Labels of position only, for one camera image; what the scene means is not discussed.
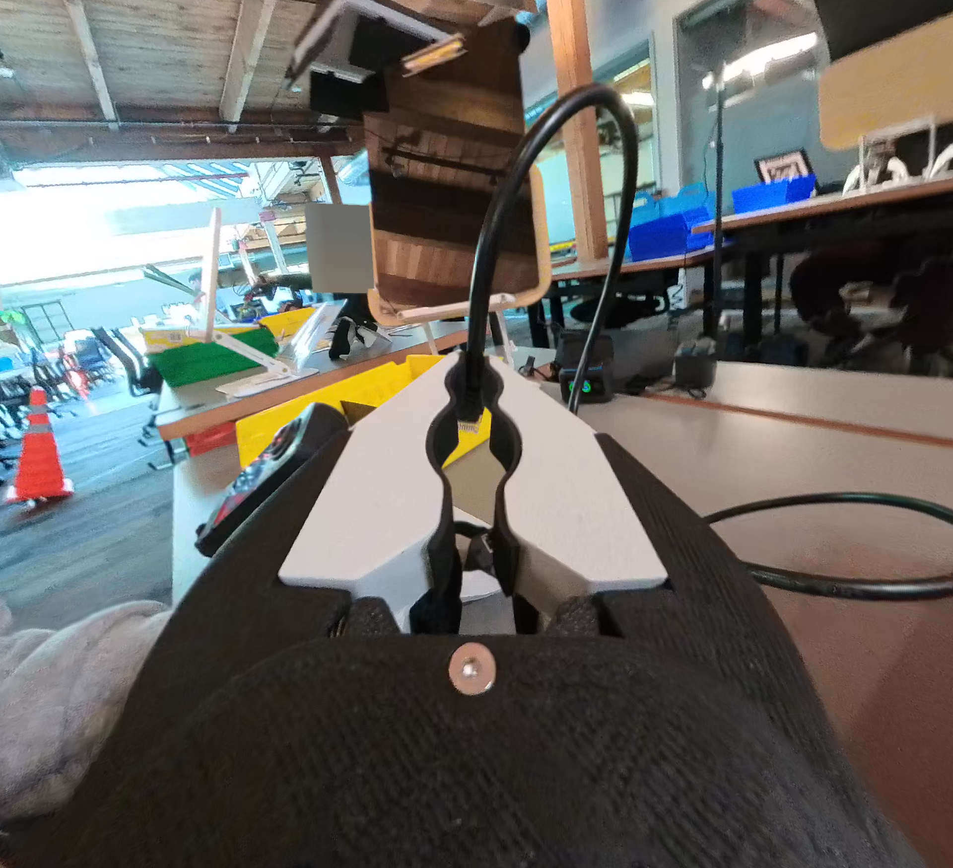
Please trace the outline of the orange traffic cone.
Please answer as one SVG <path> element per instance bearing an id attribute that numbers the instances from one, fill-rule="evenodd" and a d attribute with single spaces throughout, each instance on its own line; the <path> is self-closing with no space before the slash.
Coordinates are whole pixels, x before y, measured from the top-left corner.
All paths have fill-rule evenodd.
<path id="1" fill-rule="evenodd" d="M 48 502 L 73 496 L 74 486 L 65 477 L 55 441 L 46 392 L 35 385 L 30 390 L 28 424 L 12 484 L 6 489 L 6 504 Z"/>

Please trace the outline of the blue plastic bin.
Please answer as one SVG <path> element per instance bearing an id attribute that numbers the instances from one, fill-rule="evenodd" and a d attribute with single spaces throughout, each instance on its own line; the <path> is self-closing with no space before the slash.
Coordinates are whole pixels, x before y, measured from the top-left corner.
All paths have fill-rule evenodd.
<path id="1" fill-rule="evenodd" d="M 713 248 L 712 231 L 697 232 L 714 219 L 715 192 L 702 183 L 685 186 L 673 197 L 637 197 L 626 255 L 633 262 L 686 256 Z"/>
<path id="2" fill-rule="evenodd" d="M 733 190 L 732 205 L 736 215 L 750 214 L 803 202 L 814 196 L 815 190 L 813 173 L 785 177 Z"/>

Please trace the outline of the plywood panel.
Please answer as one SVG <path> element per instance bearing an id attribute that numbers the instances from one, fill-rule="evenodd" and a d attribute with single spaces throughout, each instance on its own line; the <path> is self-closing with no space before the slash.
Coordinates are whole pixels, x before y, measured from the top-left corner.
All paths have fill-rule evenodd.
<path id="1" fill-rule="evenodd" d="M 888 127 L 952 122 L 952 16 L 831 63 L 817 86 L 819 140 L 846 150 Z"/>

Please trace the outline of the small black device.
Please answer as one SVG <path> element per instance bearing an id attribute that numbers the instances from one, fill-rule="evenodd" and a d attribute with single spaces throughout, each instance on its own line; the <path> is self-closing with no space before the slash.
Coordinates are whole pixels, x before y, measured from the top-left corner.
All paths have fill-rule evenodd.
<path id="1" fill-rule="evenodd" d="M 707 392 L 714 385 L 718 365 L 717 341 L 700 336 L 680 344 L 673 360 L 675 387 L 691 392 Z"/>

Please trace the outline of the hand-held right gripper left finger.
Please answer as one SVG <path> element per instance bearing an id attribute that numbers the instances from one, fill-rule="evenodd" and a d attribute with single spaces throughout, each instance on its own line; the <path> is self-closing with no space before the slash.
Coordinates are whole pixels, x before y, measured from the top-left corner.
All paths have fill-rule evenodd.
<path id="1" fill-rule="evenodd" d="M 362 419 L 278 571 L 290 587 L 378 598 L 402 632 L 459 632 L 462 565 L 443 467 L 459 445 L 463 355 Z"/>

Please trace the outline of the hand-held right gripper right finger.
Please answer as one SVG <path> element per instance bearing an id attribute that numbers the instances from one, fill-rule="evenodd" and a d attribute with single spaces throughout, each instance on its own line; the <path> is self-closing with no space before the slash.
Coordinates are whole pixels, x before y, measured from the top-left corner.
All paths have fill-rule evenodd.
<path id="1" fill-rule="evenodd" d="M 518 438 L 494 514 L 518 548 L 516 594 L 550 621 L 574 598 L 660 588 L 668 572 L 594 430 L 503 361 L 486 375 L 502 385 L 494 428 Z"/>

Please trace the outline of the person in grey sweatshirt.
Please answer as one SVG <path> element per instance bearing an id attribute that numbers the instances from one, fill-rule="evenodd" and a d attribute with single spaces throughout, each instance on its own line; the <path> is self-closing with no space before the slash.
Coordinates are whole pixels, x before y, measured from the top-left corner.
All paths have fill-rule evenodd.
<path id="1" fill-rule="evenodd" d="M 14 631 L 1 604 L 1 818 L 51 814 L 120 718 L 172 609 L 133 601 L 64 629 Z"/>

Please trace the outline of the black light stand pole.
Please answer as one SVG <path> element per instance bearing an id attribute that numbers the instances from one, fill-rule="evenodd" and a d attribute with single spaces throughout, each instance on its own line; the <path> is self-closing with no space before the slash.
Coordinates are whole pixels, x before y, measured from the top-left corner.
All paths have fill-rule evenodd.
<path id="1" fill-rule="evenodd" d="M 716 131 L 714 150 L 716 155 L 715 208 L 713 224 L 713 248 L 710 261 L 704 269 L 704 304 L 702 308 L 703 334 L 716 347 L 722 308 L 722 251 L 723 251 L 723 117 L 727 62 L 722 61 L 714 76 L 716 96 Z"/>

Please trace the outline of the yellow plastic bin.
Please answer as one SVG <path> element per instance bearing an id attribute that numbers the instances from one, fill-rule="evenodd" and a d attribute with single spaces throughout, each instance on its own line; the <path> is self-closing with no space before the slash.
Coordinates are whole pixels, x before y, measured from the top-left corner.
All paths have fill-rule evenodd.
<path id="1" fill-rule="evenodd" d="M 445 358 L 446 355 L 410 355 L 403 362 L 382 364 L 239 420 L 235 433 L 240 469 L 252 465 L 280 429 L 299 417 L 308 406 L 332 407 L 352 425 L 396 397 Z"/>

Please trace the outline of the white desk stand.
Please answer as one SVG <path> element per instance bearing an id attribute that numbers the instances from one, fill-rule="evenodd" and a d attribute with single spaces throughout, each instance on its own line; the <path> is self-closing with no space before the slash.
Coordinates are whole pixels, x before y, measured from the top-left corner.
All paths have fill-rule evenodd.
<path id="1" fill-rule="evenodd" d="M 242 398 L 258 389 L 267 389 L 316 373 L 309 361 L 333 322 L 338 307 L 306 305 L 303 309 L 267 316 L 253 326 L 267 327 L 279 343 L 277 355 L 272 358 L 236 340 L 217 326 L 230 326 L 221 321 L 217 307 L 217 286 L 221 245 L 222 215 L 219 207 L 210 213 L 205 254 L 200 266 L 200 282 L 193 315 L 184 325 L 188 335 L 205 344 L 215 344 L 232 350 L 253 361 L 263 373 L 245 381 L 234 381 L 219 386 L 231 398 Z"/>

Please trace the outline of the black picture frame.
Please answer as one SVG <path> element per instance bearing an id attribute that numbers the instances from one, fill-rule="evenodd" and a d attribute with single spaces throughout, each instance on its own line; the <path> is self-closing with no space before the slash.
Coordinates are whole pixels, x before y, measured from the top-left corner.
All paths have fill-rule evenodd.
<path id="1" fill-rule="evenodd" d="M 803 147 L 759 157 L 754 160 L 761 183 L 778 183 L 814 174 L 811 161 Z"/>

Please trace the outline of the green plastic bin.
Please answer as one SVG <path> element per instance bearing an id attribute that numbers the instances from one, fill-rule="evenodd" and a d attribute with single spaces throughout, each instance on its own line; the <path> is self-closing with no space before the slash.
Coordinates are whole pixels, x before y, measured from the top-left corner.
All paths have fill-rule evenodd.
<path id="1" fill-rule="evenodd" d="M 249 348 L 274 358 L 279 343 L 267 327 L 217 326 Z M 149 364 L 171 387 L 191 385 L 223 377 L 254 366 L 252 360 L 215 344 L 199 342 L 181 327 L 143 328 Z"/>

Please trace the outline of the white and black mounted device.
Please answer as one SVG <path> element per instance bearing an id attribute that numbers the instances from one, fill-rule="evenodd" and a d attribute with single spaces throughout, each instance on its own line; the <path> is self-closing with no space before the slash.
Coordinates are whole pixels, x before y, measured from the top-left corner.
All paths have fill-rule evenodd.
<path id="1" fill-rule="evenodd" d="M 418 75 L 465 53 L 464 33 L 393 0 L 318 0 L 282 89 L 305 88 L 316 118 L 361 123 L 388 111 L 387 75 Z"/>

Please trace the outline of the wood-edged table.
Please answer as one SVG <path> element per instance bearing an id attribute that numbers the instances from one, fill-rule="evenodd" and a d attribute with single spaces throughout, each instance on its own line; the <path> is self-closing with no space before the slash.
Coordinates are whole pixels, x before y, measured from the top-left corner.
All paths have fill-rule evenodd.
<path id="1" fill-rule="evenodd" d="M 381 350 L 357 350 L 340 361 L 331 361 L 327 350 L 319 351 L 313 356 L 316 373 L 276 387 L 258 389 L 242 398 L 228 397 L 219 386 L 257 377 L 263 373 L 261 367 L 177 388 L 164 385 L 156 414 L 157 431 L 166 442 L 183 439 L 222 424 L 235 423 L 387 362 L 400 363 L 410 355 L 428 353 L 430 349 L 424 327 L 414 326 L 385 343 Z"/>
<path id="2" fill-rule="evenodd" d="M 952 173 L 947 171 L 928 180 L 885 184 L 866 192 L 817 196 L 780 207 L 733 214 L 722 220 L 721 230 L 727 234 L 737 234 L 742 229 L 772 223 L 833 216 L 869 208 L 905 206 L 949 196 L 951 193 Z"/>

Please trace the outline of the black power station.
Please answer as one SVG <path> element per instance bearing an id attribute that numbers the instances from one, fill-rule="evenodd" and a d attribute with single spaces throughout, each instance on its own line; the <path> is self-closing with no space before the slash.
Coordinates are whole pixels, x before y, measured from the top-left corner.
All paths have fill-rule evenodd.
<path id="1" fill-rule="evenodd" d="M 568 405 L 579 385 L 579 404 L 603 404 L 614 395 L 614 349 L 612 337 L 601 334 L 596 338 L 586 368 L 581 367 L 581 357 L 588 333 L 566 330 L 561 333 L 556 345 L 553 365 L 563 402 Z"/>

